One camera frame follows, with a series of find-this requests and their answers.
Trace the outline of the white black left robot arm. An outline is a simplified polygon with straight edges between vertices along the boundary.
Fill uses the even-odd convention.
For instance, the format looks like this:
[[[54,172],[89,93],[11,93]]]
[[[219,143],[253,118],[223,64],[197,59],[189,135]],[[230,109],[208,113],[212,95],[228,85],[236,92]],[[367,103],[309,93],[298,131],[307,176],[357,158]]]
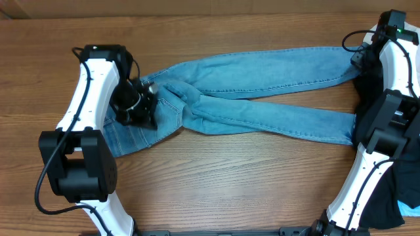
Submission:
[[[139,235],[116,193],[117,165],[103,126],[111,109],[124,126],[157,128],[158,89],[130,78],[137,62],[122,45],[85,45],[72,52],[79,60],[79,81],[62,120],[40,134],[44,167],[35,205],[46,215],[83,209],[99,235]]]

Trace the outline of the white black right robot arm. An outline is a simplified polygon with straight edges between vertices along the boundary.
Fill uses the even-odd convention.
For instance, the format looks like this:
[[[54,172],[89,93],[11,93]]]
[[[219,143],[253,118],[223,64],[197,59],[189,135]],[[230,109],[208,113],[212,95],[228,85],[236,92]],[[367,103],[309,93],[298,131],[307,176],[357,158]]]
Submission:
[[[357,153],[338,196],[310,227],[281,227],[279,235],[369,235],[360,222],[377,184],[394,163],[416,162],[419,36],[405,21],[403,11],[383,12],[371,41],[352,51],[362,72],[354,84],[362,99],[352,135]]]

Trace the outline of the light blue denim jeans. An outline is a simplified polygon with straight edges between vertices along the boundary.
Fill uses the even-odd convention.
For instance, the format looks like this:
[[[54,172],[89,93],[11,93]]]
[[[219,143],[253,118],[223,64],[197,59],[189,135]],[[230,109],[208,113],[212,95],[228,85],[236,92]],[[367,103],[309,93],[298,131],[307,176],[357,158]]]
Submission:
[[[237,52],[183,62],[142,78],[158,87],[157,129],[122,125],[109,109],[104,137],[114,157],[148,148],[182,127],[204,134],[267,131],[349,145],[355,115],[264,98],[324,89],[357,76],[350,53],[339,47]]]

